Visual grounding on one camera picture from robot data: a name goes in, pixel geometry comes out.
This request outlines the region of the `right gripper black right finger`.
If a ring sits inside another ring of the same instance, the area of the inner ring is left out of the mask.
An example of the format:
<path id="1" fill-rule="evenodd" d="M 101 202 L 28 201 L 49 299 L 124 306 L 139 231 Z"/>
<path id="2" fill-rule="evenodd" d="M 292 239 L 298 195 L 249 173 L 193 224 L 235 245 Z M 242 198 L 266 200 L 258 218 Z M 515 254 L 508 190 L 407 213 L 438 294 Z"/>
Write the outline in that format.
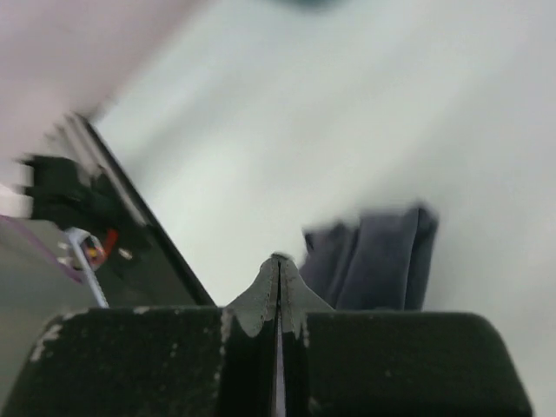
<path id="1" fill-rule="evenodd" d="M 278 257 L 288 416 L 530 416 L 506 344 L 466 313 L 337 311 Z"/>

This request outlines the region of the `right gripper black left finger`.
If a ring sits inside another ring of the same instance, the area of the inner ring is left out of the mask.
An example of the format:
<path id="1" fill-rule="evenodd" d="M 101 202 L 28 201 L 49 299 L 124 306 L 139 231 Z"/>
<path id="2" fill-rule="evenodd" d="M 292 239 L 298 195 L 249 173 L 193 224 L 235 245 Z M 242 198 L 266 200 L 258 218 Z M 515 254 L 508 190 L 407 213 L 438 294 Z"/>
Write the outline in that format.
<path id="1" fill-rule="evenodd" d="M 225 308 L 90 308 L 36 339 L 4 416 L 270 416 L 279 261 Z"/>

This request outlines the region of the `dark blue grey towel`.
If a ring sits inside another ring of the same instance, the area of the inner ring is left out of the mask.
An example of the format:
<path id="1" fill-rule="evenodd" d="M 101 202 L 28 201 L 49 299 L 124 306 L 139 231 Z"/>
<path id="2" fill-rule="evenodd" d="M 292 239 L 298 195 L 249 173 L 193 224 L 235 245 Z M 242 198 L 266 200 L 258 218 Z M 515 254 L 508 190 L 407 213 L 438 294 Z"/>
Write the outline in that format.
<path id="1" fill-rule="evenodd" d="M 339 310 L 422 309 L 439 219 L 416 204 L 304 232 L 305 284 Z"/>

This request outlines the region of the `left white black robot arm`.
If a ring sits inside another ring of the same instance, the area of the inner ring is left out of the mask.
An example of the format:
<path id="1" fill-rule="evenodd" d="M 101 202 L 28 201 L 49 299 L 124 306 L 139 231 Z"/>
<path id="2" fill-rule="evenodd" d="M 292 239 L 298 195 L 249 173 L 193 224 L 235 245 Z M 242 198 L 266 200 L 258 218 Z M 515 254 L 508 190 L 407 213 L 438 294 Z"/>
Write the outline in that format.
<path id="1" fill-rule="evenodd" d="M 30 169 L 30 219 L 55 223 L 60 229 L 104 228 L 118 217 L 113 199 L 80 179 L 83 167 L 61 156 L 29 155 L 18 160 Z"/>

